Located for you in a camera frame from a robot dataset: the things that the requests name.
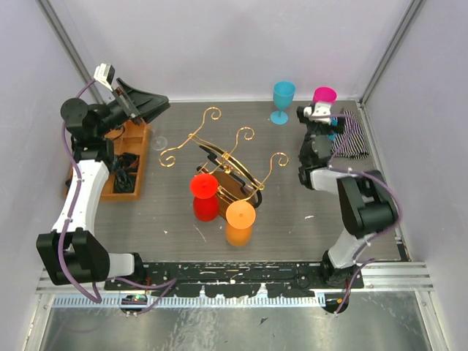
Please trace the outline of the pink wine glass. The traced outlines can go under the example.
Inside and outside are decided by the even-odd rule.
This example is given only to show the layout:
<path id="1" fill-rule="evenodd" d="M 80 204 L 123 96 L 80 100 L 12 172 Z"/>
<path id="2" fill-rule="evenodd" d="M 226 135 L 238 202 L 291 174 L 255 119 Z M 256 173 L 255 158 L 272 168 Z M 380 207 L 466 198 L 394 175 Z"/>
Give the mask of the pink wine glass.
<path id="1" fill-rule="evenodd" d="M 312 102 L 324 102 L 333 105 L 336 101 L 337 93 L 334 89 L 328 86 L 320 86 L 315 89 Z"/>

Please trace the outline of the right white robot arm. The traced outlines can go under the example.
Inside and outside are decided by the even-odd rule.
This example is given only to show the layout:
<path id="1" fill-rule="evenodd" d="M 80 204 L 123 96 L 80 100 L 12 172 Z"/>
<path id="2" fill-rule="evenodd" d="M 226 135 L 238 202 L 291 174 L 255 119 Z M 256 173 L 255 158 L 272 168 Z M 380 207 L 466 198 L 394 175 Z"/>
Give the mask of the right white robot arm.
<path id="1" fill-rule="evenodd" d="M 399 207 L 380 171 L 339 170 L 332 166 L 332 160 L 358 127 L 351 115 L 332 116 L 323 102 L 300 106 L 296 114 L 306 126 L 298 155 L 300 183 L 339 199 L 344 229 L 323 254 L 319 268 L 323 284 L 336 288 L 356 272 L 356 261 L 370 242 L 398 223 Z"/>

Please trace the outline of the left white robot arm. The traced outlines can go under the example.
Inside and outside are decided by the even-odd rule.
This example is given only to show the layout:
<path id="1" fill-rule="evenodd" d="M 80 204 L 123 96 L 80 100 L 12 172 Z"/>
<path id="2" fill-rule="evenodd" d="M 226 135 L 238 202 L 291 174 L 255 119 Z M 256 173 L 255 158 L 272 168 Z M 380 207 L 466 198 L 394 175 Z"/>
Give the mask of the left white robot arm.
<path id="1" fill-rule="evenodd" d="M 72 182 L 64 207 L 49 233 L 37 237 L 36 248 L 54 285 L 103 282 L 120 277 L 131 290 L 146 283 L 146 269 L 138 253 L 111 254 L 98 242 L 94 222 L 105 182 L 114 162 L 114 144 L 107 133 L 127 121 L 151 122 L 165 112 L 169 99 L 144 92 L 117 79 L 115 99 L 89 104 L 80 97 L 60 109 L 65 143 L 71 158 Z"/>

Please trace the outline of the clear champagne flute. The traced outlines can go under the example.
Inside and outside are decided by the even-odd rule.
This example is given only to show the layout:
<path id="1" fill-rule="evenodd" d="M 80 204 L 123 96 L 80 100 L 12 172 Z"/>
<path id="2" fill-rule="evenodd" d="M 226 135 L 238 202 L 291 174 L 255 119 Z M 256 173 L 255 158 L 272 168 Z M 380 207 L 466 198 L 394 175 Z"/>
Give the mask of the clear champagne flute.
<path id="1" fill-rule="evenodd" d="M 164 136 L 159 122 L 151 124 L 151 143 L 150 146 L 155 151 L 164 151 L 167 148 L 167 139 Z"/>

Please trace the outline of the blue wine glass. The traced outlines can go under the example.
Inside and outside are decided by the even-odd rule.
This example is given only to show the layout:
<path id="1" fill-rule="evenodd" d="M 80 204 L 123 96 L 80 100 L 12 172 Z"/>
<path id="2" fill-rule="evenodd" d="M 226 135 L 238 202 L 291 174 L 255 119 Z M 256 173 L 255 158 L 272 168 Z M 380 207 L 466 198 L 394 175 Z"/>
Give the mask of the blue wine glass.
<path id="1" fill-rule="evenodd" d="M 344 131 L 344 126 L 345 123 L 341 120 L 341 118 L 332 118 L 328 139 L 330 141 L 334 141 L 336 137 Z"/>
<path id="2" fill-rule="evenodd" d="M 272 112 L 270 120 L 276 125 L 286 124 L 288 115 L 285 109 L 293 102 L 295 96 L 295 85 L 290 81 L 280 81 L 273 87 L 273 103 L 277 108 Z"/>

